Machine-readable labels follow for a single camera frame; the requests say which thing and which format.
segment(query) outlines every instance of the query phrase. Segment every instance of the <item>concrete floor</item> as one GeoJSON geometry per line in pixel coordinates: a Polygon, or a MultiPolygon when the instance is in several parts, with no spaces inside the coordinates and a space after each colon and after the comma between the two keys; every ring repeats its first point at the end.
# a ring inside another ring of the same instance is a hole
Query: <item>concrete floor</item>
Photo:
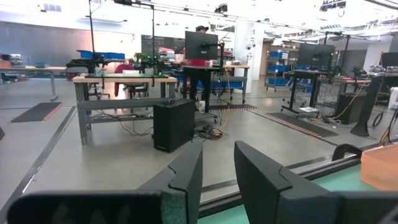
{"type": "MultiPolygon", "coordinates": [[[[49,80],[29,80],[26,82],[0,85],[0,126],[6,136],[0,141],[0,207],[23,187],[23,192],[39,190],[128,190],[136,189],[167,166],[181,150],[171,154],[153,148],[150,135],[132,137],[119,123],[94,124],[92,140],[83,147],[80,141],[78,118],[74,107],[75,91],[72,82],[56,80],[58,101],[63,107],[48,121],[31,123],[9,123],[9,121],[37,103],[50,99],[49,80]],[[32,180],[24,180],[40,153],[50,152],[46,160],[34,170],[32,180]]],[[[106,92],[112,93],[112,85],[106,92]]],[[[151,97],[159,96],[159,87],[151,89],[151,97]]],[[[241,103],[241,95],[234,93],[233,103],[241,103]]],[[[375,139],[361,138],[349,133],[343,125],[333,127],[321,124],[339,136],[321,139],[313,138],[263,118],[262,114],[279,112],[283,98],[290,96],[289,89],[266,91],[264,77],[253,81],[252,92],[246,103],[257,106],[254,111],[224,112],[228,119],[223,131],[229,136],[217,141],[203,143],[203,186],[234,180],[233,147],[237,140],[245,141],[267,156],[285,166],[329,156],[335,144],[350,143],[367,146],[378,142],[391,118],[391,111],[384,116],[376,129],[369,129],[375,139]]],[[[382,107],[375,107],[370,121],[382,107]]],[[[125,126],[132,127],[131,122],[125,126]]],[[[152,126],[152,121],[136,122],[139,132],[152,126]]],[[[237,186],[206,192],[202,201],[222,196],[237,190],[237,186]]]]}

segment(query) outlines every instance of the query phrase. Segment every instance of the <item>black floor mat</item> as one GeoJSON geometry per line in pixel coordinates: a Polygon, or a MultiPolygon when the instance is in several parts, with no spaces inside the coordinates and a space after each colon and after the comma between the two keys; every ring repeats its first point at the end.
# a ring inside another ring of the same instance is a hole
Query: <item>black floor mat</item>
{"type": "Polygon", "coordinates": [[[316,138],[338,136],[338,134],[334,133],[333,131],[329,131],[325,128],[321,128],[298,118],[293,118],[284,113],[267,113],[265,117],[316,138]]]}
{"type": "Polygon", "coordinates": [[[234,110],[256,110],[257,107],[253,105],[210,105],[210,111],[234,111],[234,110]]]}
{"type": "Polygon", "coordinates": [[[39,103],[25,113],[14,118],[11,122],[20,123],[31,121],[45,121],[49,119],[54,112],[56,112],[55,109],[57,109],[60,105],[61,102],[39,103]]]}

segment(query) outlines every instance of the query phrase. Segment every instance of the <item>dark pants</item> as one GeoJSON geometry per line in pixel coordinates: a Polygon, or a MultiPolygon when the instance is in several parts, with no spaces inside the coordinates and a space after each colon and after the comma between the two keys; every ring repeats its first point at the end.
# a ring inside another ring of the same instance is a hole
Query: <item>dark pants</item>
{"type": "Polygon", "coordinates": [[[197,95],[197,88],[198,88],[198,82],[199,80],[201,81],[201,84],[203,85],[203,91],[201,93],[201,100],[207,100],[206,99],[206,93],[210,92],[210,81],[209,78],[206,78],[206,75],[192,75],[190,77],[190,89],[189,89],[189,98],[191,100],[196,101],[196,95],[197,95]]]}

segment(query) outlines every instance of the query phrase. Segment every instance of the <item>green table surface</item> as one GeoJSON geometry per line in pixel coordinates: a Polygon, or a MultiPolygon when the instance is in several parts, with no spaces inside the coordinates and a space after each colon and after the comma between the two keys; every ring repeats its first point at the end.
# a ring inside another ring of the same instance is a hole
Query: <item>green table surface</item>
{"type": "MultiPolygon", "coordinates": [[[[377,190],[361,180],[361,165],[356,165],[339,172],[313,180],[314,183],[330,191],[342,190],[377,190]]],[[[199,224],[249,224],[243,205],[201,218],[199,224]]]]}
{"type": "MultiPolygon", "coordinates": [[[[105,78],[168,78],[167,75],[149,75],[149,74],[123,74],[123,73],[105,73],[105,78]]],[[[102,74],[87,76],[86,78],[102,78],[102,74]]]]}

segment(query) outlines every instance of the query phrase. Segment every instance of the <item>black cap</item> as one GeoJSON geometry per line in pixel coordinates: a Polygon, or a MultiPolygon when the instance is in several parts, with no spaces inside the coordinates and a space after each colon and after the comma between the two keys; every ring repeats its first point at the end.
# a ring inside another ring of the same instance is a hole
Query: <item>black cap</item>
{"type": "Polygon", "coordinates": [[[208,31],[208,30],[209,30],[209,27],[205,27],[205,26],[198,26],[198,27],[197,27],[197,31],[198,31],[198,30],[202,30],[202,29],[205,29],[206,31],[208,31]]]}

